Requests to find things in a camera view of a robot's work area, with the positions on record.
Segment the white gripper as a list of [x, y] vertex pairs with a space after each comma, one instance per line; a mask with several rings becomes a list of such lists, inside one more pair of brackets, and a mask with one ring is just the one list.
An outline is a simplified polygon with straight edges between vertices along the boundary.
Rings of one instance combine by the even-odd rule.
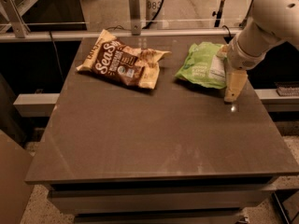
[[253, 69], [265, 57], [265, 54], [259, 55], [257, 57], [247, 54], [239, 46], [237, 39], [238, 35], [236, 35], [230, 41], [228, 46], [221, 46], [217, 52], [217, 56], [219, 58], [227, 57], [226, 61], [224, 62], [226, 75], [224, 101], [228, 103], [236, 101], [242, 92], [248, 79], [246, 70]]

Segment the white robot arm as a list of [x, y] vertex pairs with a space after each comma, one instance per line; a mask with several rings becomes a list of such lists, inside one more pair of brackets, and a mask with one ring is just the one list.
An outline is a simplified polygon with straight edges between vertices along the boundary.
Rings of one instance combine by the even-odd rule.
[[284, 42], [299, 49], [299, 0], [253, 0], [247, 25], [221, 49], [226, 51], [224, 101], [236, 101], [247, 82], [247, 71]]

